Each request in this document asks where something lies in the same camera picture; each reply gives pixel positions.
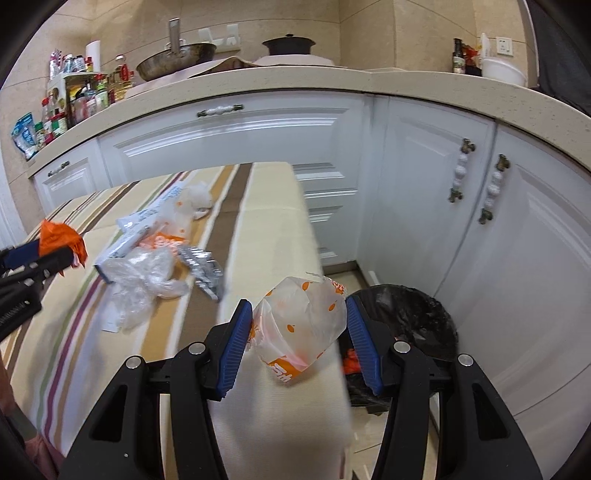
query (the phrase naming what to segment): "plastic bag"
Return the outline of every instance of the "plastic bag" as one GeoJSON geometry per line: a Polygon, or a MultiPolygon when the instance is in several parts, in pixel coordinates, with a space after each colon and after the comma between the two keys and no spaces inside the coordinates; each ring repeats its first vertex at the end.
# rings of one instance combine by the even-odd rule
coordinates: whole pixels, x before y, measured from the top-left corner
{"type": "Polygon", "coordinates": [[[347,326],[344,286],[287,277],[257,305],[249,345],[289,382],[316,361],[347,326]]]}
{"type": "Polygon", "coordinates": [[[35,142],[35,122],[31,113],[20,118],[12,129],[11,138],[17,148],[30,160],[39,151],[35,142]]]}
{"type": "Polygon", "coordinates": [[[453,320],[434,298],[416,288],[376,285],[353,294],[372,320],[385,323],[398,339],[425,355],[452,361],[457,357],[453,320]]]}
{"type": "Polygon", "coordinates": [[[119,218],[117,225],[125,233],[130,229],[152,224],[154,223],[154,219],[163,215],[162,206],[165,203],[174,205],[176,201],[180,201],[186,206],[190,205],[191,216],[195,220],[207,215],[213,203],[212,196],[204,182],[200,181],[196,185],[185,187],[182,181],[170,187],[144,210],[119,218]]]}
{"type": "Polygon", "coordinates": [[[173,299],[189,292],[181,280],[169,280],[174,268],[169,248],[134,248],[125,258],[108,258],[102,269],[116,282],[112,296],[113,320],[130,330],[151,318],[155,297],[173,299]]]}
{"type": "Polygon", "coordinates": [[[53,223],[43,219],[39,230],[39,256],[42,257],[65,246],[70,247],[74,252],[74,264],[72,266],[77,267],[81,264],[84,267],[88,253],[86,253],[82,237],[65,223],[53,223]]]}
{"type": "Polygon", "coordinates": [[[158,205],[156,231],[139,245],[145,248],[168,246],[176,253],[176,247],[188,240],[193,220],[206,215],[211,204],[211,195],[203,182],[183,188],[178,196],[158,205]]]}

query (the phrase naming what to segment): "drawer handle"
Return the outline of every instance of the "drawer handle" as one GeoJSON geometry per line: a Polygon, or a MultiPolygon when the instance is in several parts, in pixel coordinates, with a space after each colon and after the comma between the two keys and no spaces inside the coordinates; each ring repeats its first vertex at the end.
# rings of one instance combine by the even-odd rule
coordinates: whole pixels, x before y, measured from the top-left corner
{"type": "Polygon", "coordinates": [[[66,160],[64,163],[62,163],[62,164],[60,165],[60,167],[59,167],[59,168],[56,168],[55,170],[50,170],[50,171],[47,173],[47,176],[48,176],[48,177],[51,177],[52,175],[55,175],[56,173],[59,173],[59,172],[61,172],[61,171],[62,171],[64,168],[66,168],[68,165],[70,165],[70,160],[66,160]]]}
{"type": "Polygon", "coordinates": [[[238,110],[244,110],[244,105],[220,105],[215,108],[208,108],[207,110],[201,110],[200,112],[197,112],[197,117],[221,115],[223,113],[236,112],[238,110]]]}

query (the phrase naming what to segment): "person's leg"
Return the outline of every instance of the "person's leg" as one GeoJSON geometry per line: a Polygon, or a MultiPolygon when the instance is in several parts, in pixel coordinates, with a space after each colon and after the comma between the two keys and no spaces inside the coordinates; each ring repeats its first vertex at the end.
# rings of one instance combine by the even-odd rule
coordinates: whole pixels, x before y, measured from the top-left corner
{"type": "Polygon", "coordinates": [[[12,427],[15,437],[20,441],[25,449],[27,456],[37,466],[37,468],[45,475],[48,480],[56,480],[59,474],[59,469],[62,462],[64,461],[63,455],[58,452],[52,445],[49,445],[47,441],[37,434],[31,440],[23,442],[21,434],[14,427],[13,423],[10,422],[10,416],[15,412],[18,412],[18,406],[14,400],[12,387],[10,386],[10,379],[8,373],[2,363],[2,357],[0,356],[0,410],[7,420],[9,425],[12,427]]]}

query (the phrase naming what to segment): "kitchen counter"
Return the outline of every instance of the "kitchen counter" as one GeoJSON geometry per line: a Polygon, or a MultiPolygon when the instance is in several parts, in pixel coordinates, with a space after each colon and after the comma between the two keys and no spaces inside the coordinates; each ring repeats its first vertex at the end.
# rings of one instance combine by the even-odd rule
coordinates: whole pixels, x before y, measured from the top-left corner
{"type": "Polygon", "coordinates": [[[429,100],[495,118],[538,137],[591,171],[591,118],[523,87],[444,72],[369,73],[331,67],[281,66],[212,73],[116,103],[46,146],[27,170],[32,177],[68,150],[140,117],[206,98],[282,89],[323,89],[429,100]]]}

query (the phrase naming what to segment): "pan handle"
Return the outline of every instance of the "pan handle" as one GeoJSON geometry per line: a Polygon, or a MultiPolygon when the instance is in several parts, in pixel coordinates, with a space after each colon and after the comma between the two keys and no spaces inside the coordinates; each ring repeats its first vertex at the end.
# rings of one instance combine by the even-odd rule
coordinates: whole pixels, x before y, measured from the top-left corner
{"type": "Polygon", "coordinates": [[[168,21],[168,36],[170,38],[170,51],[174,55],[180,52],[181,19],[171,18],[168,21]]]}

